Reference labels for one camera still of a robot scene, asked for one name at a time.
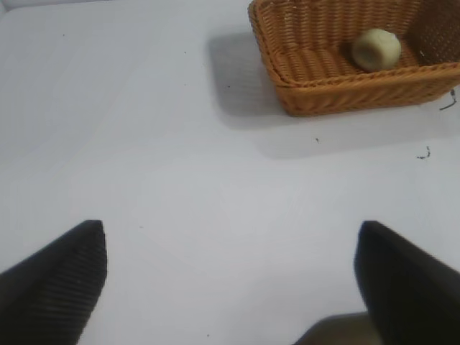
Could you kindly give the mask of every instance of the brown wicker basket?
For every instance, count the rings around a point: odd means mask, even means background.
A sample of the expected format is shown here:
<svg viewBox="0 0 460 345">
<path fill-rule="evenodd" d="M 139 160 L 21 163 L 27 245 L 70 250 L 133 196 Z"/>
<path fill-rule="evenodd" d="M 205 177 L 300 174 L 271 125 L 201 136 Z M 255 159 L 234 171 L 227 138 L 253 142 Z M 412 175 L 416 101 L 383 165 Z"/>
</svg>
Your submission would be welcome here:
<svg viewBox="0 0 460 345">
<path fill-rule="evenodd" d="M 254 0 L 249 17 L 293 116 L 420 104 L 460 83 L 460 0 Z M 401 40 L 395 69 L 353 63 L 352 42 L 371 28 Z"/>
</svg>

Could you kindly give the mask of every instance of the basket rim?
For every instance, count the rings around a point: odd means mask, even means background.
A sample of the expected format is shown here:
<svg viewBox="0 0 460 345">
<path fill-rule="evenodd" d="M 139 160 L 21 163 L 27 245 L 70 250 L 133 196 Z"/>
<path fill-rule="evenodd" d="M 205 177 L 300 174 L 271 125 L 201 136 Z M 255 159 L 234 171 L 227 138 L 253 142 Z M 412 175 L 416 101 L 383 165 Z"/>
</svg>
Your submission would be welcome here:
<svg viewBox="0 0 460 345">
<path fill-rule="evenodd" d="M 261 49 L 263 49 L 263 53 L 267 56 L 267 58 L 262 56 L 265 67 L 269 71 L 270 79 L 272 79 L 272 82 L 277 87 L 330 88 L 331 86 L 344 86 L 350 88 L 354 84 L 359 84 L 359 86 L 362 87 L 363 83 L 369 83 L 375 86 L 376 84 L 399 84 L 401 83 L 402 79 L 407 82 L 411 82 L 460 76 L 460 61 L 458 61 L 453 63 L 439 63 L 426 66 L 394 68 L 392 70 L 382 70 L 379 72 L 362 73 L 358 75 L 340 75 L 338 77 L 306 81 L 298 81 L 292 78 L 287 78 L 280 72 L 280 69 L 277 67 L 276 60 L 273 58 L 273 53 L 270 49 L 270 45 L 268 45 L 265 40 L 267 30 L 263 24 L 263 20 L 260 20 L 260 18 L 263 18 L 263 16 L 260 14 L 260 7 L 265 4 L 274 2 L 289 4 L 291 0 L 253 0 L 248 7 L 248 12 L 259 46 Z"/>
</svg>

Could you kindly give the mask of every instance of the yellow ball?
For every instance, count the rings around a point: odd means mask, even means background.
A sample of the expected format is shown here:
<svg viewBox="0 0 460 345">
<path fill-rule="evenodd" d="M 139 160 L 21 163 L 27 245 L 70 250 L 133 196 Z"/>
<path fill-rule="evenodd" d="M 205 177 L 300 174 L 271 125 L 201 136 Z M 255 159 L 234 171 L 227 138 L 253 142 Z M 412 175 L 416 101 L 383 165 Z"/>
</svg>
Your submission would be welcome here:
<svg viewBox="0 0 460 345">
<path fill-rule="evenodd" d="M 371 29 L 353 44 L 353 58 L 359 67 L 368 71 L 389 70 L 401 57 L 401 43 L 395 34 Z"/>
</svg>

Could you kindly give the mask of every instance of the white table surface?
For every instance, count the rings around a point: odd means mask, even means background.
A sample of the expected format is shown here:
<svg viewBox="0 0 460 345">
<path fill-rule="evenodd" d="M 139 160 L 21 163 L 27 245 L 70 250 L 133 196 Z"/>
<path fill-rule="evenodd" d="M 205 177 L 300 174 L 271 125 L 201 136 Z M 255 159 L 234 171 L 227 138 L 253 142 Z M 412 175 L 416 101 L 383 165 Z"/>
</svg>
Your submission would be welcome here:
<svg viewBox="0 0 460 345">
<path fill-rule="evenodd" d="M 460 106 L 292 119 L 258 54 L 246 0 L 1 19 L 0 270 L 102 219 L 82 345 L 291 344 L 364 310 L 365 219 L 460 269 Z"/>
</svg>

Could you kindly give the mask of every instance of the debris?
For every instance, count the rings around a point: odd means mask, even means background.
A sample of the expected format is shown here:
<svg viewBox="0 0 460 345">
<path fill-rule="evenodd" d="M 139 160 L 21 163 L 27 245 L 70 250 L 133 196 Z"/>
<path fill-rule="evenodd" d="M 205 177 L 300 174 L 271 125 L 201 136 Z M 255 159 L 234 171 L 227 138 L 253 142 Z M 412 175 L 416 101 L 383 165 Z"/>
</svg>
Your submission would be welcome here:
<svg viewBox="0 0 460 345">
<path fill-rule="evenodd" d="M 426 147 L 426 150 L 428 152 L 427 155 L 426 156 L 418 156 L 417 158 L 419 160 L 426 160 L 427 158 L 429 158 L 431 156 L 431 150 L 430 150 L 429 146 Z"/>
<path fill-rule="evenodd" d="M 444 106 L 443 108 L 439 109 L 439 111 L 443 111 L 443 110 L 449 109 L 449 108 L 451 108 L 452 106 L 455 106 L 455 105 L 456 105 L 456 103 L 457 103 L 457 97 L 456 97 L 456 94 L 455 94 L 455 89 L 452 89 L 452 90 L 451 90 L 451 96 L 452 96 L 452 104 L 449 104 L 448 106 Z"/>
</svg>

